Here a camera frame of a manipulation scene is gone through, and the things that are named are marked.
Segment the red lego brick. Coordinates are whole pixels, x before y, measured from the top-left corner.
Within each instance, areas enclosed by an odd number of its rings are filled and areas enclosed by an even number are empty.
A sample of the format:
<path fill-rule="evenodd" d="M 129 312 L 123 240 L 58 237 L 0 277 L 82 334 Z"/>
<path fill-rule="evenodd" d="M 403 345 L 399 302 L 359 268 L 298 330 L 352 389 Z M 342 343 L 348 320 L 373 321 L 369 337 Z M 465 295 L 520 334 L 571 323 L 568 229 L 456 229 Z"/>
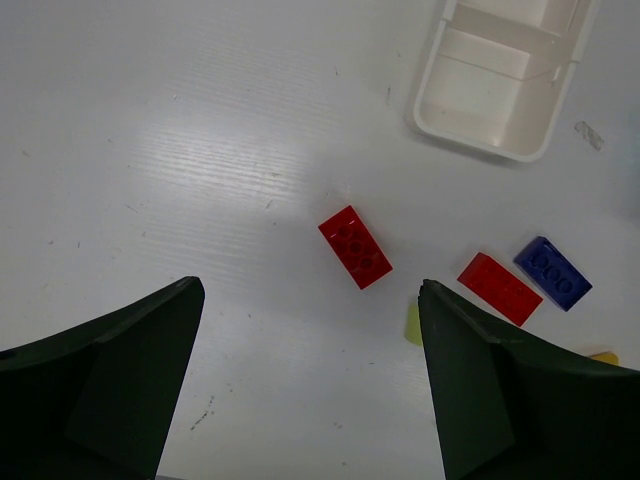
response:
<path fill-rule="evenodd" d="M 543 298 L 491 256 L 479 252 L 457 280 L 521 327 L 543 302 Z"/>
<path fill-rule="evenodd" d="M 364 290 L 393 267 L 352 206 L 347 206 L 318 226 L 356 285 Z"/>

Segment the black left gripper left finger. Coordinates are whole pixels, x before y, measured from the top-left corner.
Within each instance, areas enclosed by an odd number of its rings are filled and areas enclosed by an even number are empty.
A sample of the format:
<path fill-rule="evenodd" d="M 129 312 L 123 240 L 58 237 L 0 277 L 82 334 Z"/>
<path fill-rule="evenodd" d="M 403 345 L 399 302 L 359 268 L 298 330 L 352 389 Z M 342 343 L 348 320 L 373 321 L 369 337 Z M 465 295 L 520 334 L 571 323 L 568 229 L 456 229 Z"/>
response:
<path fill-rule="evenodd" d="M 204 301 L 188 276 L 2 351 L 2 478 L 155 478 Z"/>

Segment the yellow curved lego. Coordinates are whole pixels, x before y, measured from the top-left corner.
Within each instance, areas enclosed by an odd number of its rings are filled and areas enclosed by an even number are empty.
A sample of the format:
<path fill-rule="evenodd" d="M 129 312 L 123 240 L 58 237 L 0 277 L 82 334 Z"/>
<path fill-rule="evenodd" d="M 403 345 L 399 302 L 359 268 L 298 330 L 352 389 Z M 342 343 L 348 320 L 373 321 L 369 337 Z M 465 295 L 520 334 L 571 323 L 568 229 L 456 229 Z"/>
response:
<path fill-rule="evenodd" d="M 619 365 L 619 357 L 612 351 L 600 352 L 594 355 L 590 355 L 589 358 L 609 365 Z"/>

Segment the dark blue lego brick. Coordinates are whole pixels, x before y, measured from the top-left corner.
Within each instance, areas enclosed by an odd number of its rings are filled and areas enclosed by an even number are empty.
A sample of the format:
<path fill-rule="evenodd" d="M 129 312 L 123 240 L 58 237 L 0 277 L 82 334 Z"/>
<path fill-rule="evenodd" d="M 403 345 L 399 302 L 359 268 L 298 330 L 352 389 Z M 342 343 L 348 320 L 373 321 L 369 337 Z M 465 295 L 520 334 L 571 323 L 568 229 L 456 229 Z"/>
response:
<path fill-rule="evenodd" d="M 565 312 L 593 288 L 586 277 L 544 236 L 535 237 L 515 256 L 514 263 Z"/>

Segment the light green curved lego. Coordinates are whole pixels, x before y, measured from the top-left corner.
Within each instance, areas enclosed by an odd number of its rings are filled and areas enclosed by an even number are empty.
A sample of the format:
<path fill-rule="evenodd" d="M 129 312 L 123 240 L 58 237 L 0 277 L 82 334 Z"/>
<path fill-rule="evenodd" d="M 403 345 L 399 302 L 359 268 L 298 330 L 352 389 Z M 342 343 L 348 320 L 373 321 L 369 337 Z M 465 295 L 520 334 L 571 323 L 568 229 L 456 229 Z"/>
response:
<path fill-rule="evenodd" d="M 419 308 L 416 303 L 411 303 L 408 308 L 404 338 L 411 344 L 423 346 Z"/>

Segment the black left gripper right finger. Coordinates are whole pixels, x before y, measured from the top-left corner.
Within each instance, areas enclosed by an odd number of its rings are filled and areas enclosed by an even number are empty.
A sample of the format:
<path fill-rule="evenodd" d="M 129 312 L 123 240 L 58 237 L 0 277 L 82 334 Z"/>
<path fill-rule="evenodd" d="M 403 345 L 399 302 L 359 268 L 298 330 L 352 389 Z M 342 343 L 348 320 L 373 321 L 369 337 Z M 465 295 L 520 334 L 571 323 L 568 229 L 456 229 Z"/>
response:
<path fill-rule="evenodd" d="M 639 374 L 425 281 L 421 335 L 449 479 L 635 479 Z"/>

